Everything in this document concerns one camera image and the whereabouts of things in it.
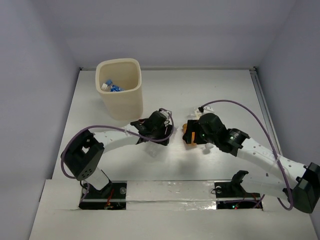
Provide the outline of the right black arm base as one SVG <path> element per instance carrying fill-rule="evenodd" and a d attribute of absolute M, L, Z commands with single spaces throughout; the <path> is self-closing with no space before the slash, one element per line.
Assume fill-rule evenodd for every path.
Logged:
<path fill-rule="evenodd" d="M 239 210 L 239 209 L 263 209 L 261 195 L 256 192 L 247 192 L 241 186 L 243 178 L 248 171 L 239 170 L 231 180 L 218 181 L 214 183 L 211 194 L 216 197 L 217 210 Z"/>

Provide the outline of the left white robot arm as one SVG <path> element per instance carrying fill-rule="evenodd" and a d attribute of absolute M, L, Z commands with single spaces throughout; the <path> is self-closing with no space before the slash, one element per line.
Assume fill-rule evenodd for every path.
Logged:
<path fill-rule="evenodd" d="M 62 151 L 61 171 L 69 179 L 85 182 L 97 196 L 104 198 L 110 194 L 112 182 L 98 167 L 103 154 L 147 142 L 167 146 L 174 128 L 172 112 L 164 108 L 124 127 L 85 127 L 72 137 Z"/>

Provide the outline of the orange plastic bottle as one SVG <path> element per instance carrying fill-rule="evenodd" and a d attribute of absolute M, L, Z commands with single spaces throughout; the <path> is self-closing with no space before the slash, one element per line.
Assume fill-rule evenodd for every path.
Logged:
<path fill-rule="evenodd" d="M 182 125 L 182 131 L 183 131 L 183 134 L 185 134 L 187 132 L 187 123 L 184 123 Z M 194 143 L 194 140 L 195 140 L 195 132 L 193 131 L 191 133 L 191 142 L 190 143 L 187 143 L 188 146 L 196 146 L 197 144 Z"/>

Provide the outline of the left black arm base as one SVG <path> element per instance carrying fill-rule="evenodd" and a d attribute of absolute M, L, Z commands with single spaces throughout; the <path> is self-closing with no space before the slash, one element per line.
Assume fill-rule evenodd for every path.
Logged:
<path fill-rule="evenodd" d="M 101 190 L 82 184 L 84 192 L 80 197 L 78 207 L 81 210 L 125 210 L 127 206 L 127 182 L 110 182 Z"/>

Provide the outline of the white cap blue label bottle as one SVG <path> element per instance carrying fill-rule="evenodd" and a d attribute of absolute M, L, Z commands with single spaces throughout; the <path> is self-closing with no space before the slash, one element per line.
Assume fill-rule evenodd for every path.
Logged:
<path fill-rule="evenodd" d="M 110 86 L 107 85 L 106 83 L 103 83 L 101 86 L 101 90 L 104 92 L 109 92 L 110 91 Z"/>

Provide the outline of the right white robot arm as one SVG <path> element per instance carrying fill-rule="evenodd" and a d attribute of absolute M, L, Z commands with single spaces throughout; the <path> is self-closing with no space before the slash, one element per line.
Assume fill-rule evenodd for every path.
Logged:
<path fill-rule="evenodd" d="M 237 128 L 226 128 L 214 113 L 190 119 L 184 125 L 182 139 L 186 144 L 213 144 L 220 151 L 246 160 L 266 174 L 255 177 L 239 170 L 228 181 L 215 184 L 220 199 L 243 198 L 247 194 L 274 196 L 287 200 L 293 208 L 311 214 L 320 199 L 320 167 L 305 165 L 274 153 Z"/>

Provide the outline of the clear unlabelled plastic bottle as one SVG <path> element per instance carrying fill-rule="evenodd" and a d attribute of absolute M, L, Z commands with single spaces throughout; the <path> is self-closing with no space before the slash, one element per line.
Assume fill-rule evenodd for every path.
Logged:
<path fill-rule="evenodd" d="M 169 145 L 170 138 L 175 136 L 175 133 L 177 132 L 177 126 L 172 126 L 171 124 L 168 125 L 164 131 L 164 134 L 160 135 L 159 139 L 164 139 L 168 136 L 170 136 L 168 139 L 162 141 L 162 142 L 147 142 L 145 144 L 144 151 L 151 156 L 152 158 L 155 158 L 157 155 L 159 155 L 161 152 L 164 151 L 164 149 Z"/>

